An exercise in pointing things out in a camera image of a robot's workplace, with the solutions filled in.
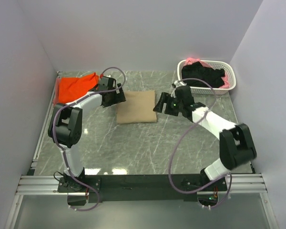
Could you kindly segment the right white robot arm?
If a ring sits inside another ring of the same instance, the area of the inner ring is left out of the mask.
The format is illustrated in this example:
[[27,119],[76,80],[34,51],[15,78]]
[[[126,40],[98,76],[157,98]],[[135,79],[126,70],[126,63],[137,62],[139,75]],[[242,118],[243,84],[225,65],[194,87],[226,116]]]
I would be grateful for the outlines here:
[[200,186],[204,190],[211,190],[216,185],[216,179],[257,156],[249,127],[230,122],[205,104],[196,103],[189,86],[176,87],[173,94],[161,93],[153,111],[172,116],[182,114],[219,140],[219,158],[201,171]]

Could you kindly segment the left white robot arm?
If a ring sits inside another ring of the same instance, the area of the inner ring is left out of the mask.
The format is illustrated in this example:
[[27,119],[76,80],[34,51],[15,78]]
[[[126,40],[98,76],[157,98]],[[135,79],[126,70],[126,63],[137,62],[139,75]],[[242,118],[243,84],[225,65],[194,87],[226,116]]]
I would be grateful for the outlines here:
[[69,103],[58,103],[54,106],[48,136],[59,148],[64,164],[64,173],[72,176],[69,186],[79,192],[85,188],[86,180],[80,175],[84,171],[78,142],[82,136],[82,122],[86,113],[98,107],[109,107],[125,102],[123,83],[103,76],[100,82],[83,96]]

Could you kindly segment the beige t-shirt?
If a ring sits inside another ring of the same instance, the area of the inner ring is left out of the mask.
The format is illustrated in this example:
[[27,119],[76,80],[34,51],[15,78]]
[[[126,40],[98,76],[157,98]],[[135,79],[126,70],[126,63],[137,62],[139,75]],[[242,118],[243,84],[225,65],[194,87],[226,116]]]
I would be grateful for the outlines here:
[[126,91],[126,101],[117,104],[117,124],[131,123],[156,123],[155,90],[151,91]]

